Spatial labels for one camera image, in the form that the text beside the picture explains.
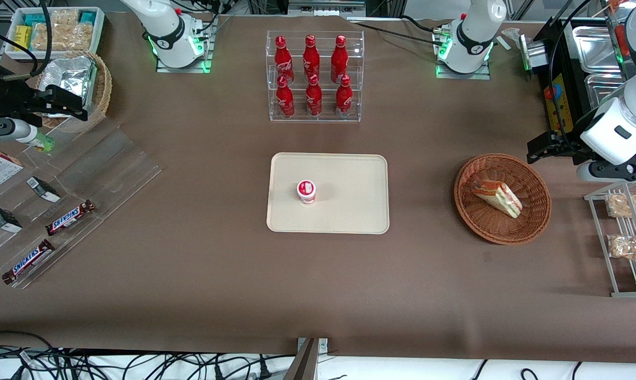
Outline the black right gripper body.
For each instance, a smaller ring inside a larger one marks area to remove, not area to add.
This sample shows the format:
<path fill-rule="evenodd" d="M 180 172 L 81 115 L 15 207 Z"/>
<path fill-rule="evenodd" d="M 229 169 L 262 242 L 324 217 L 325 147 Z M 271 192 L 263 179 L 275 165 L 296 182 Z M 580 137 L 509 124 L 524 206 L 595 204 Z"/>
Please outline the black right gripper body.
<path fill-rule="evenodd" d="M 28 115 L 41 111 L 37 90 L 25 80 L 5 81 L 0 79 L 0 117 Z"/>

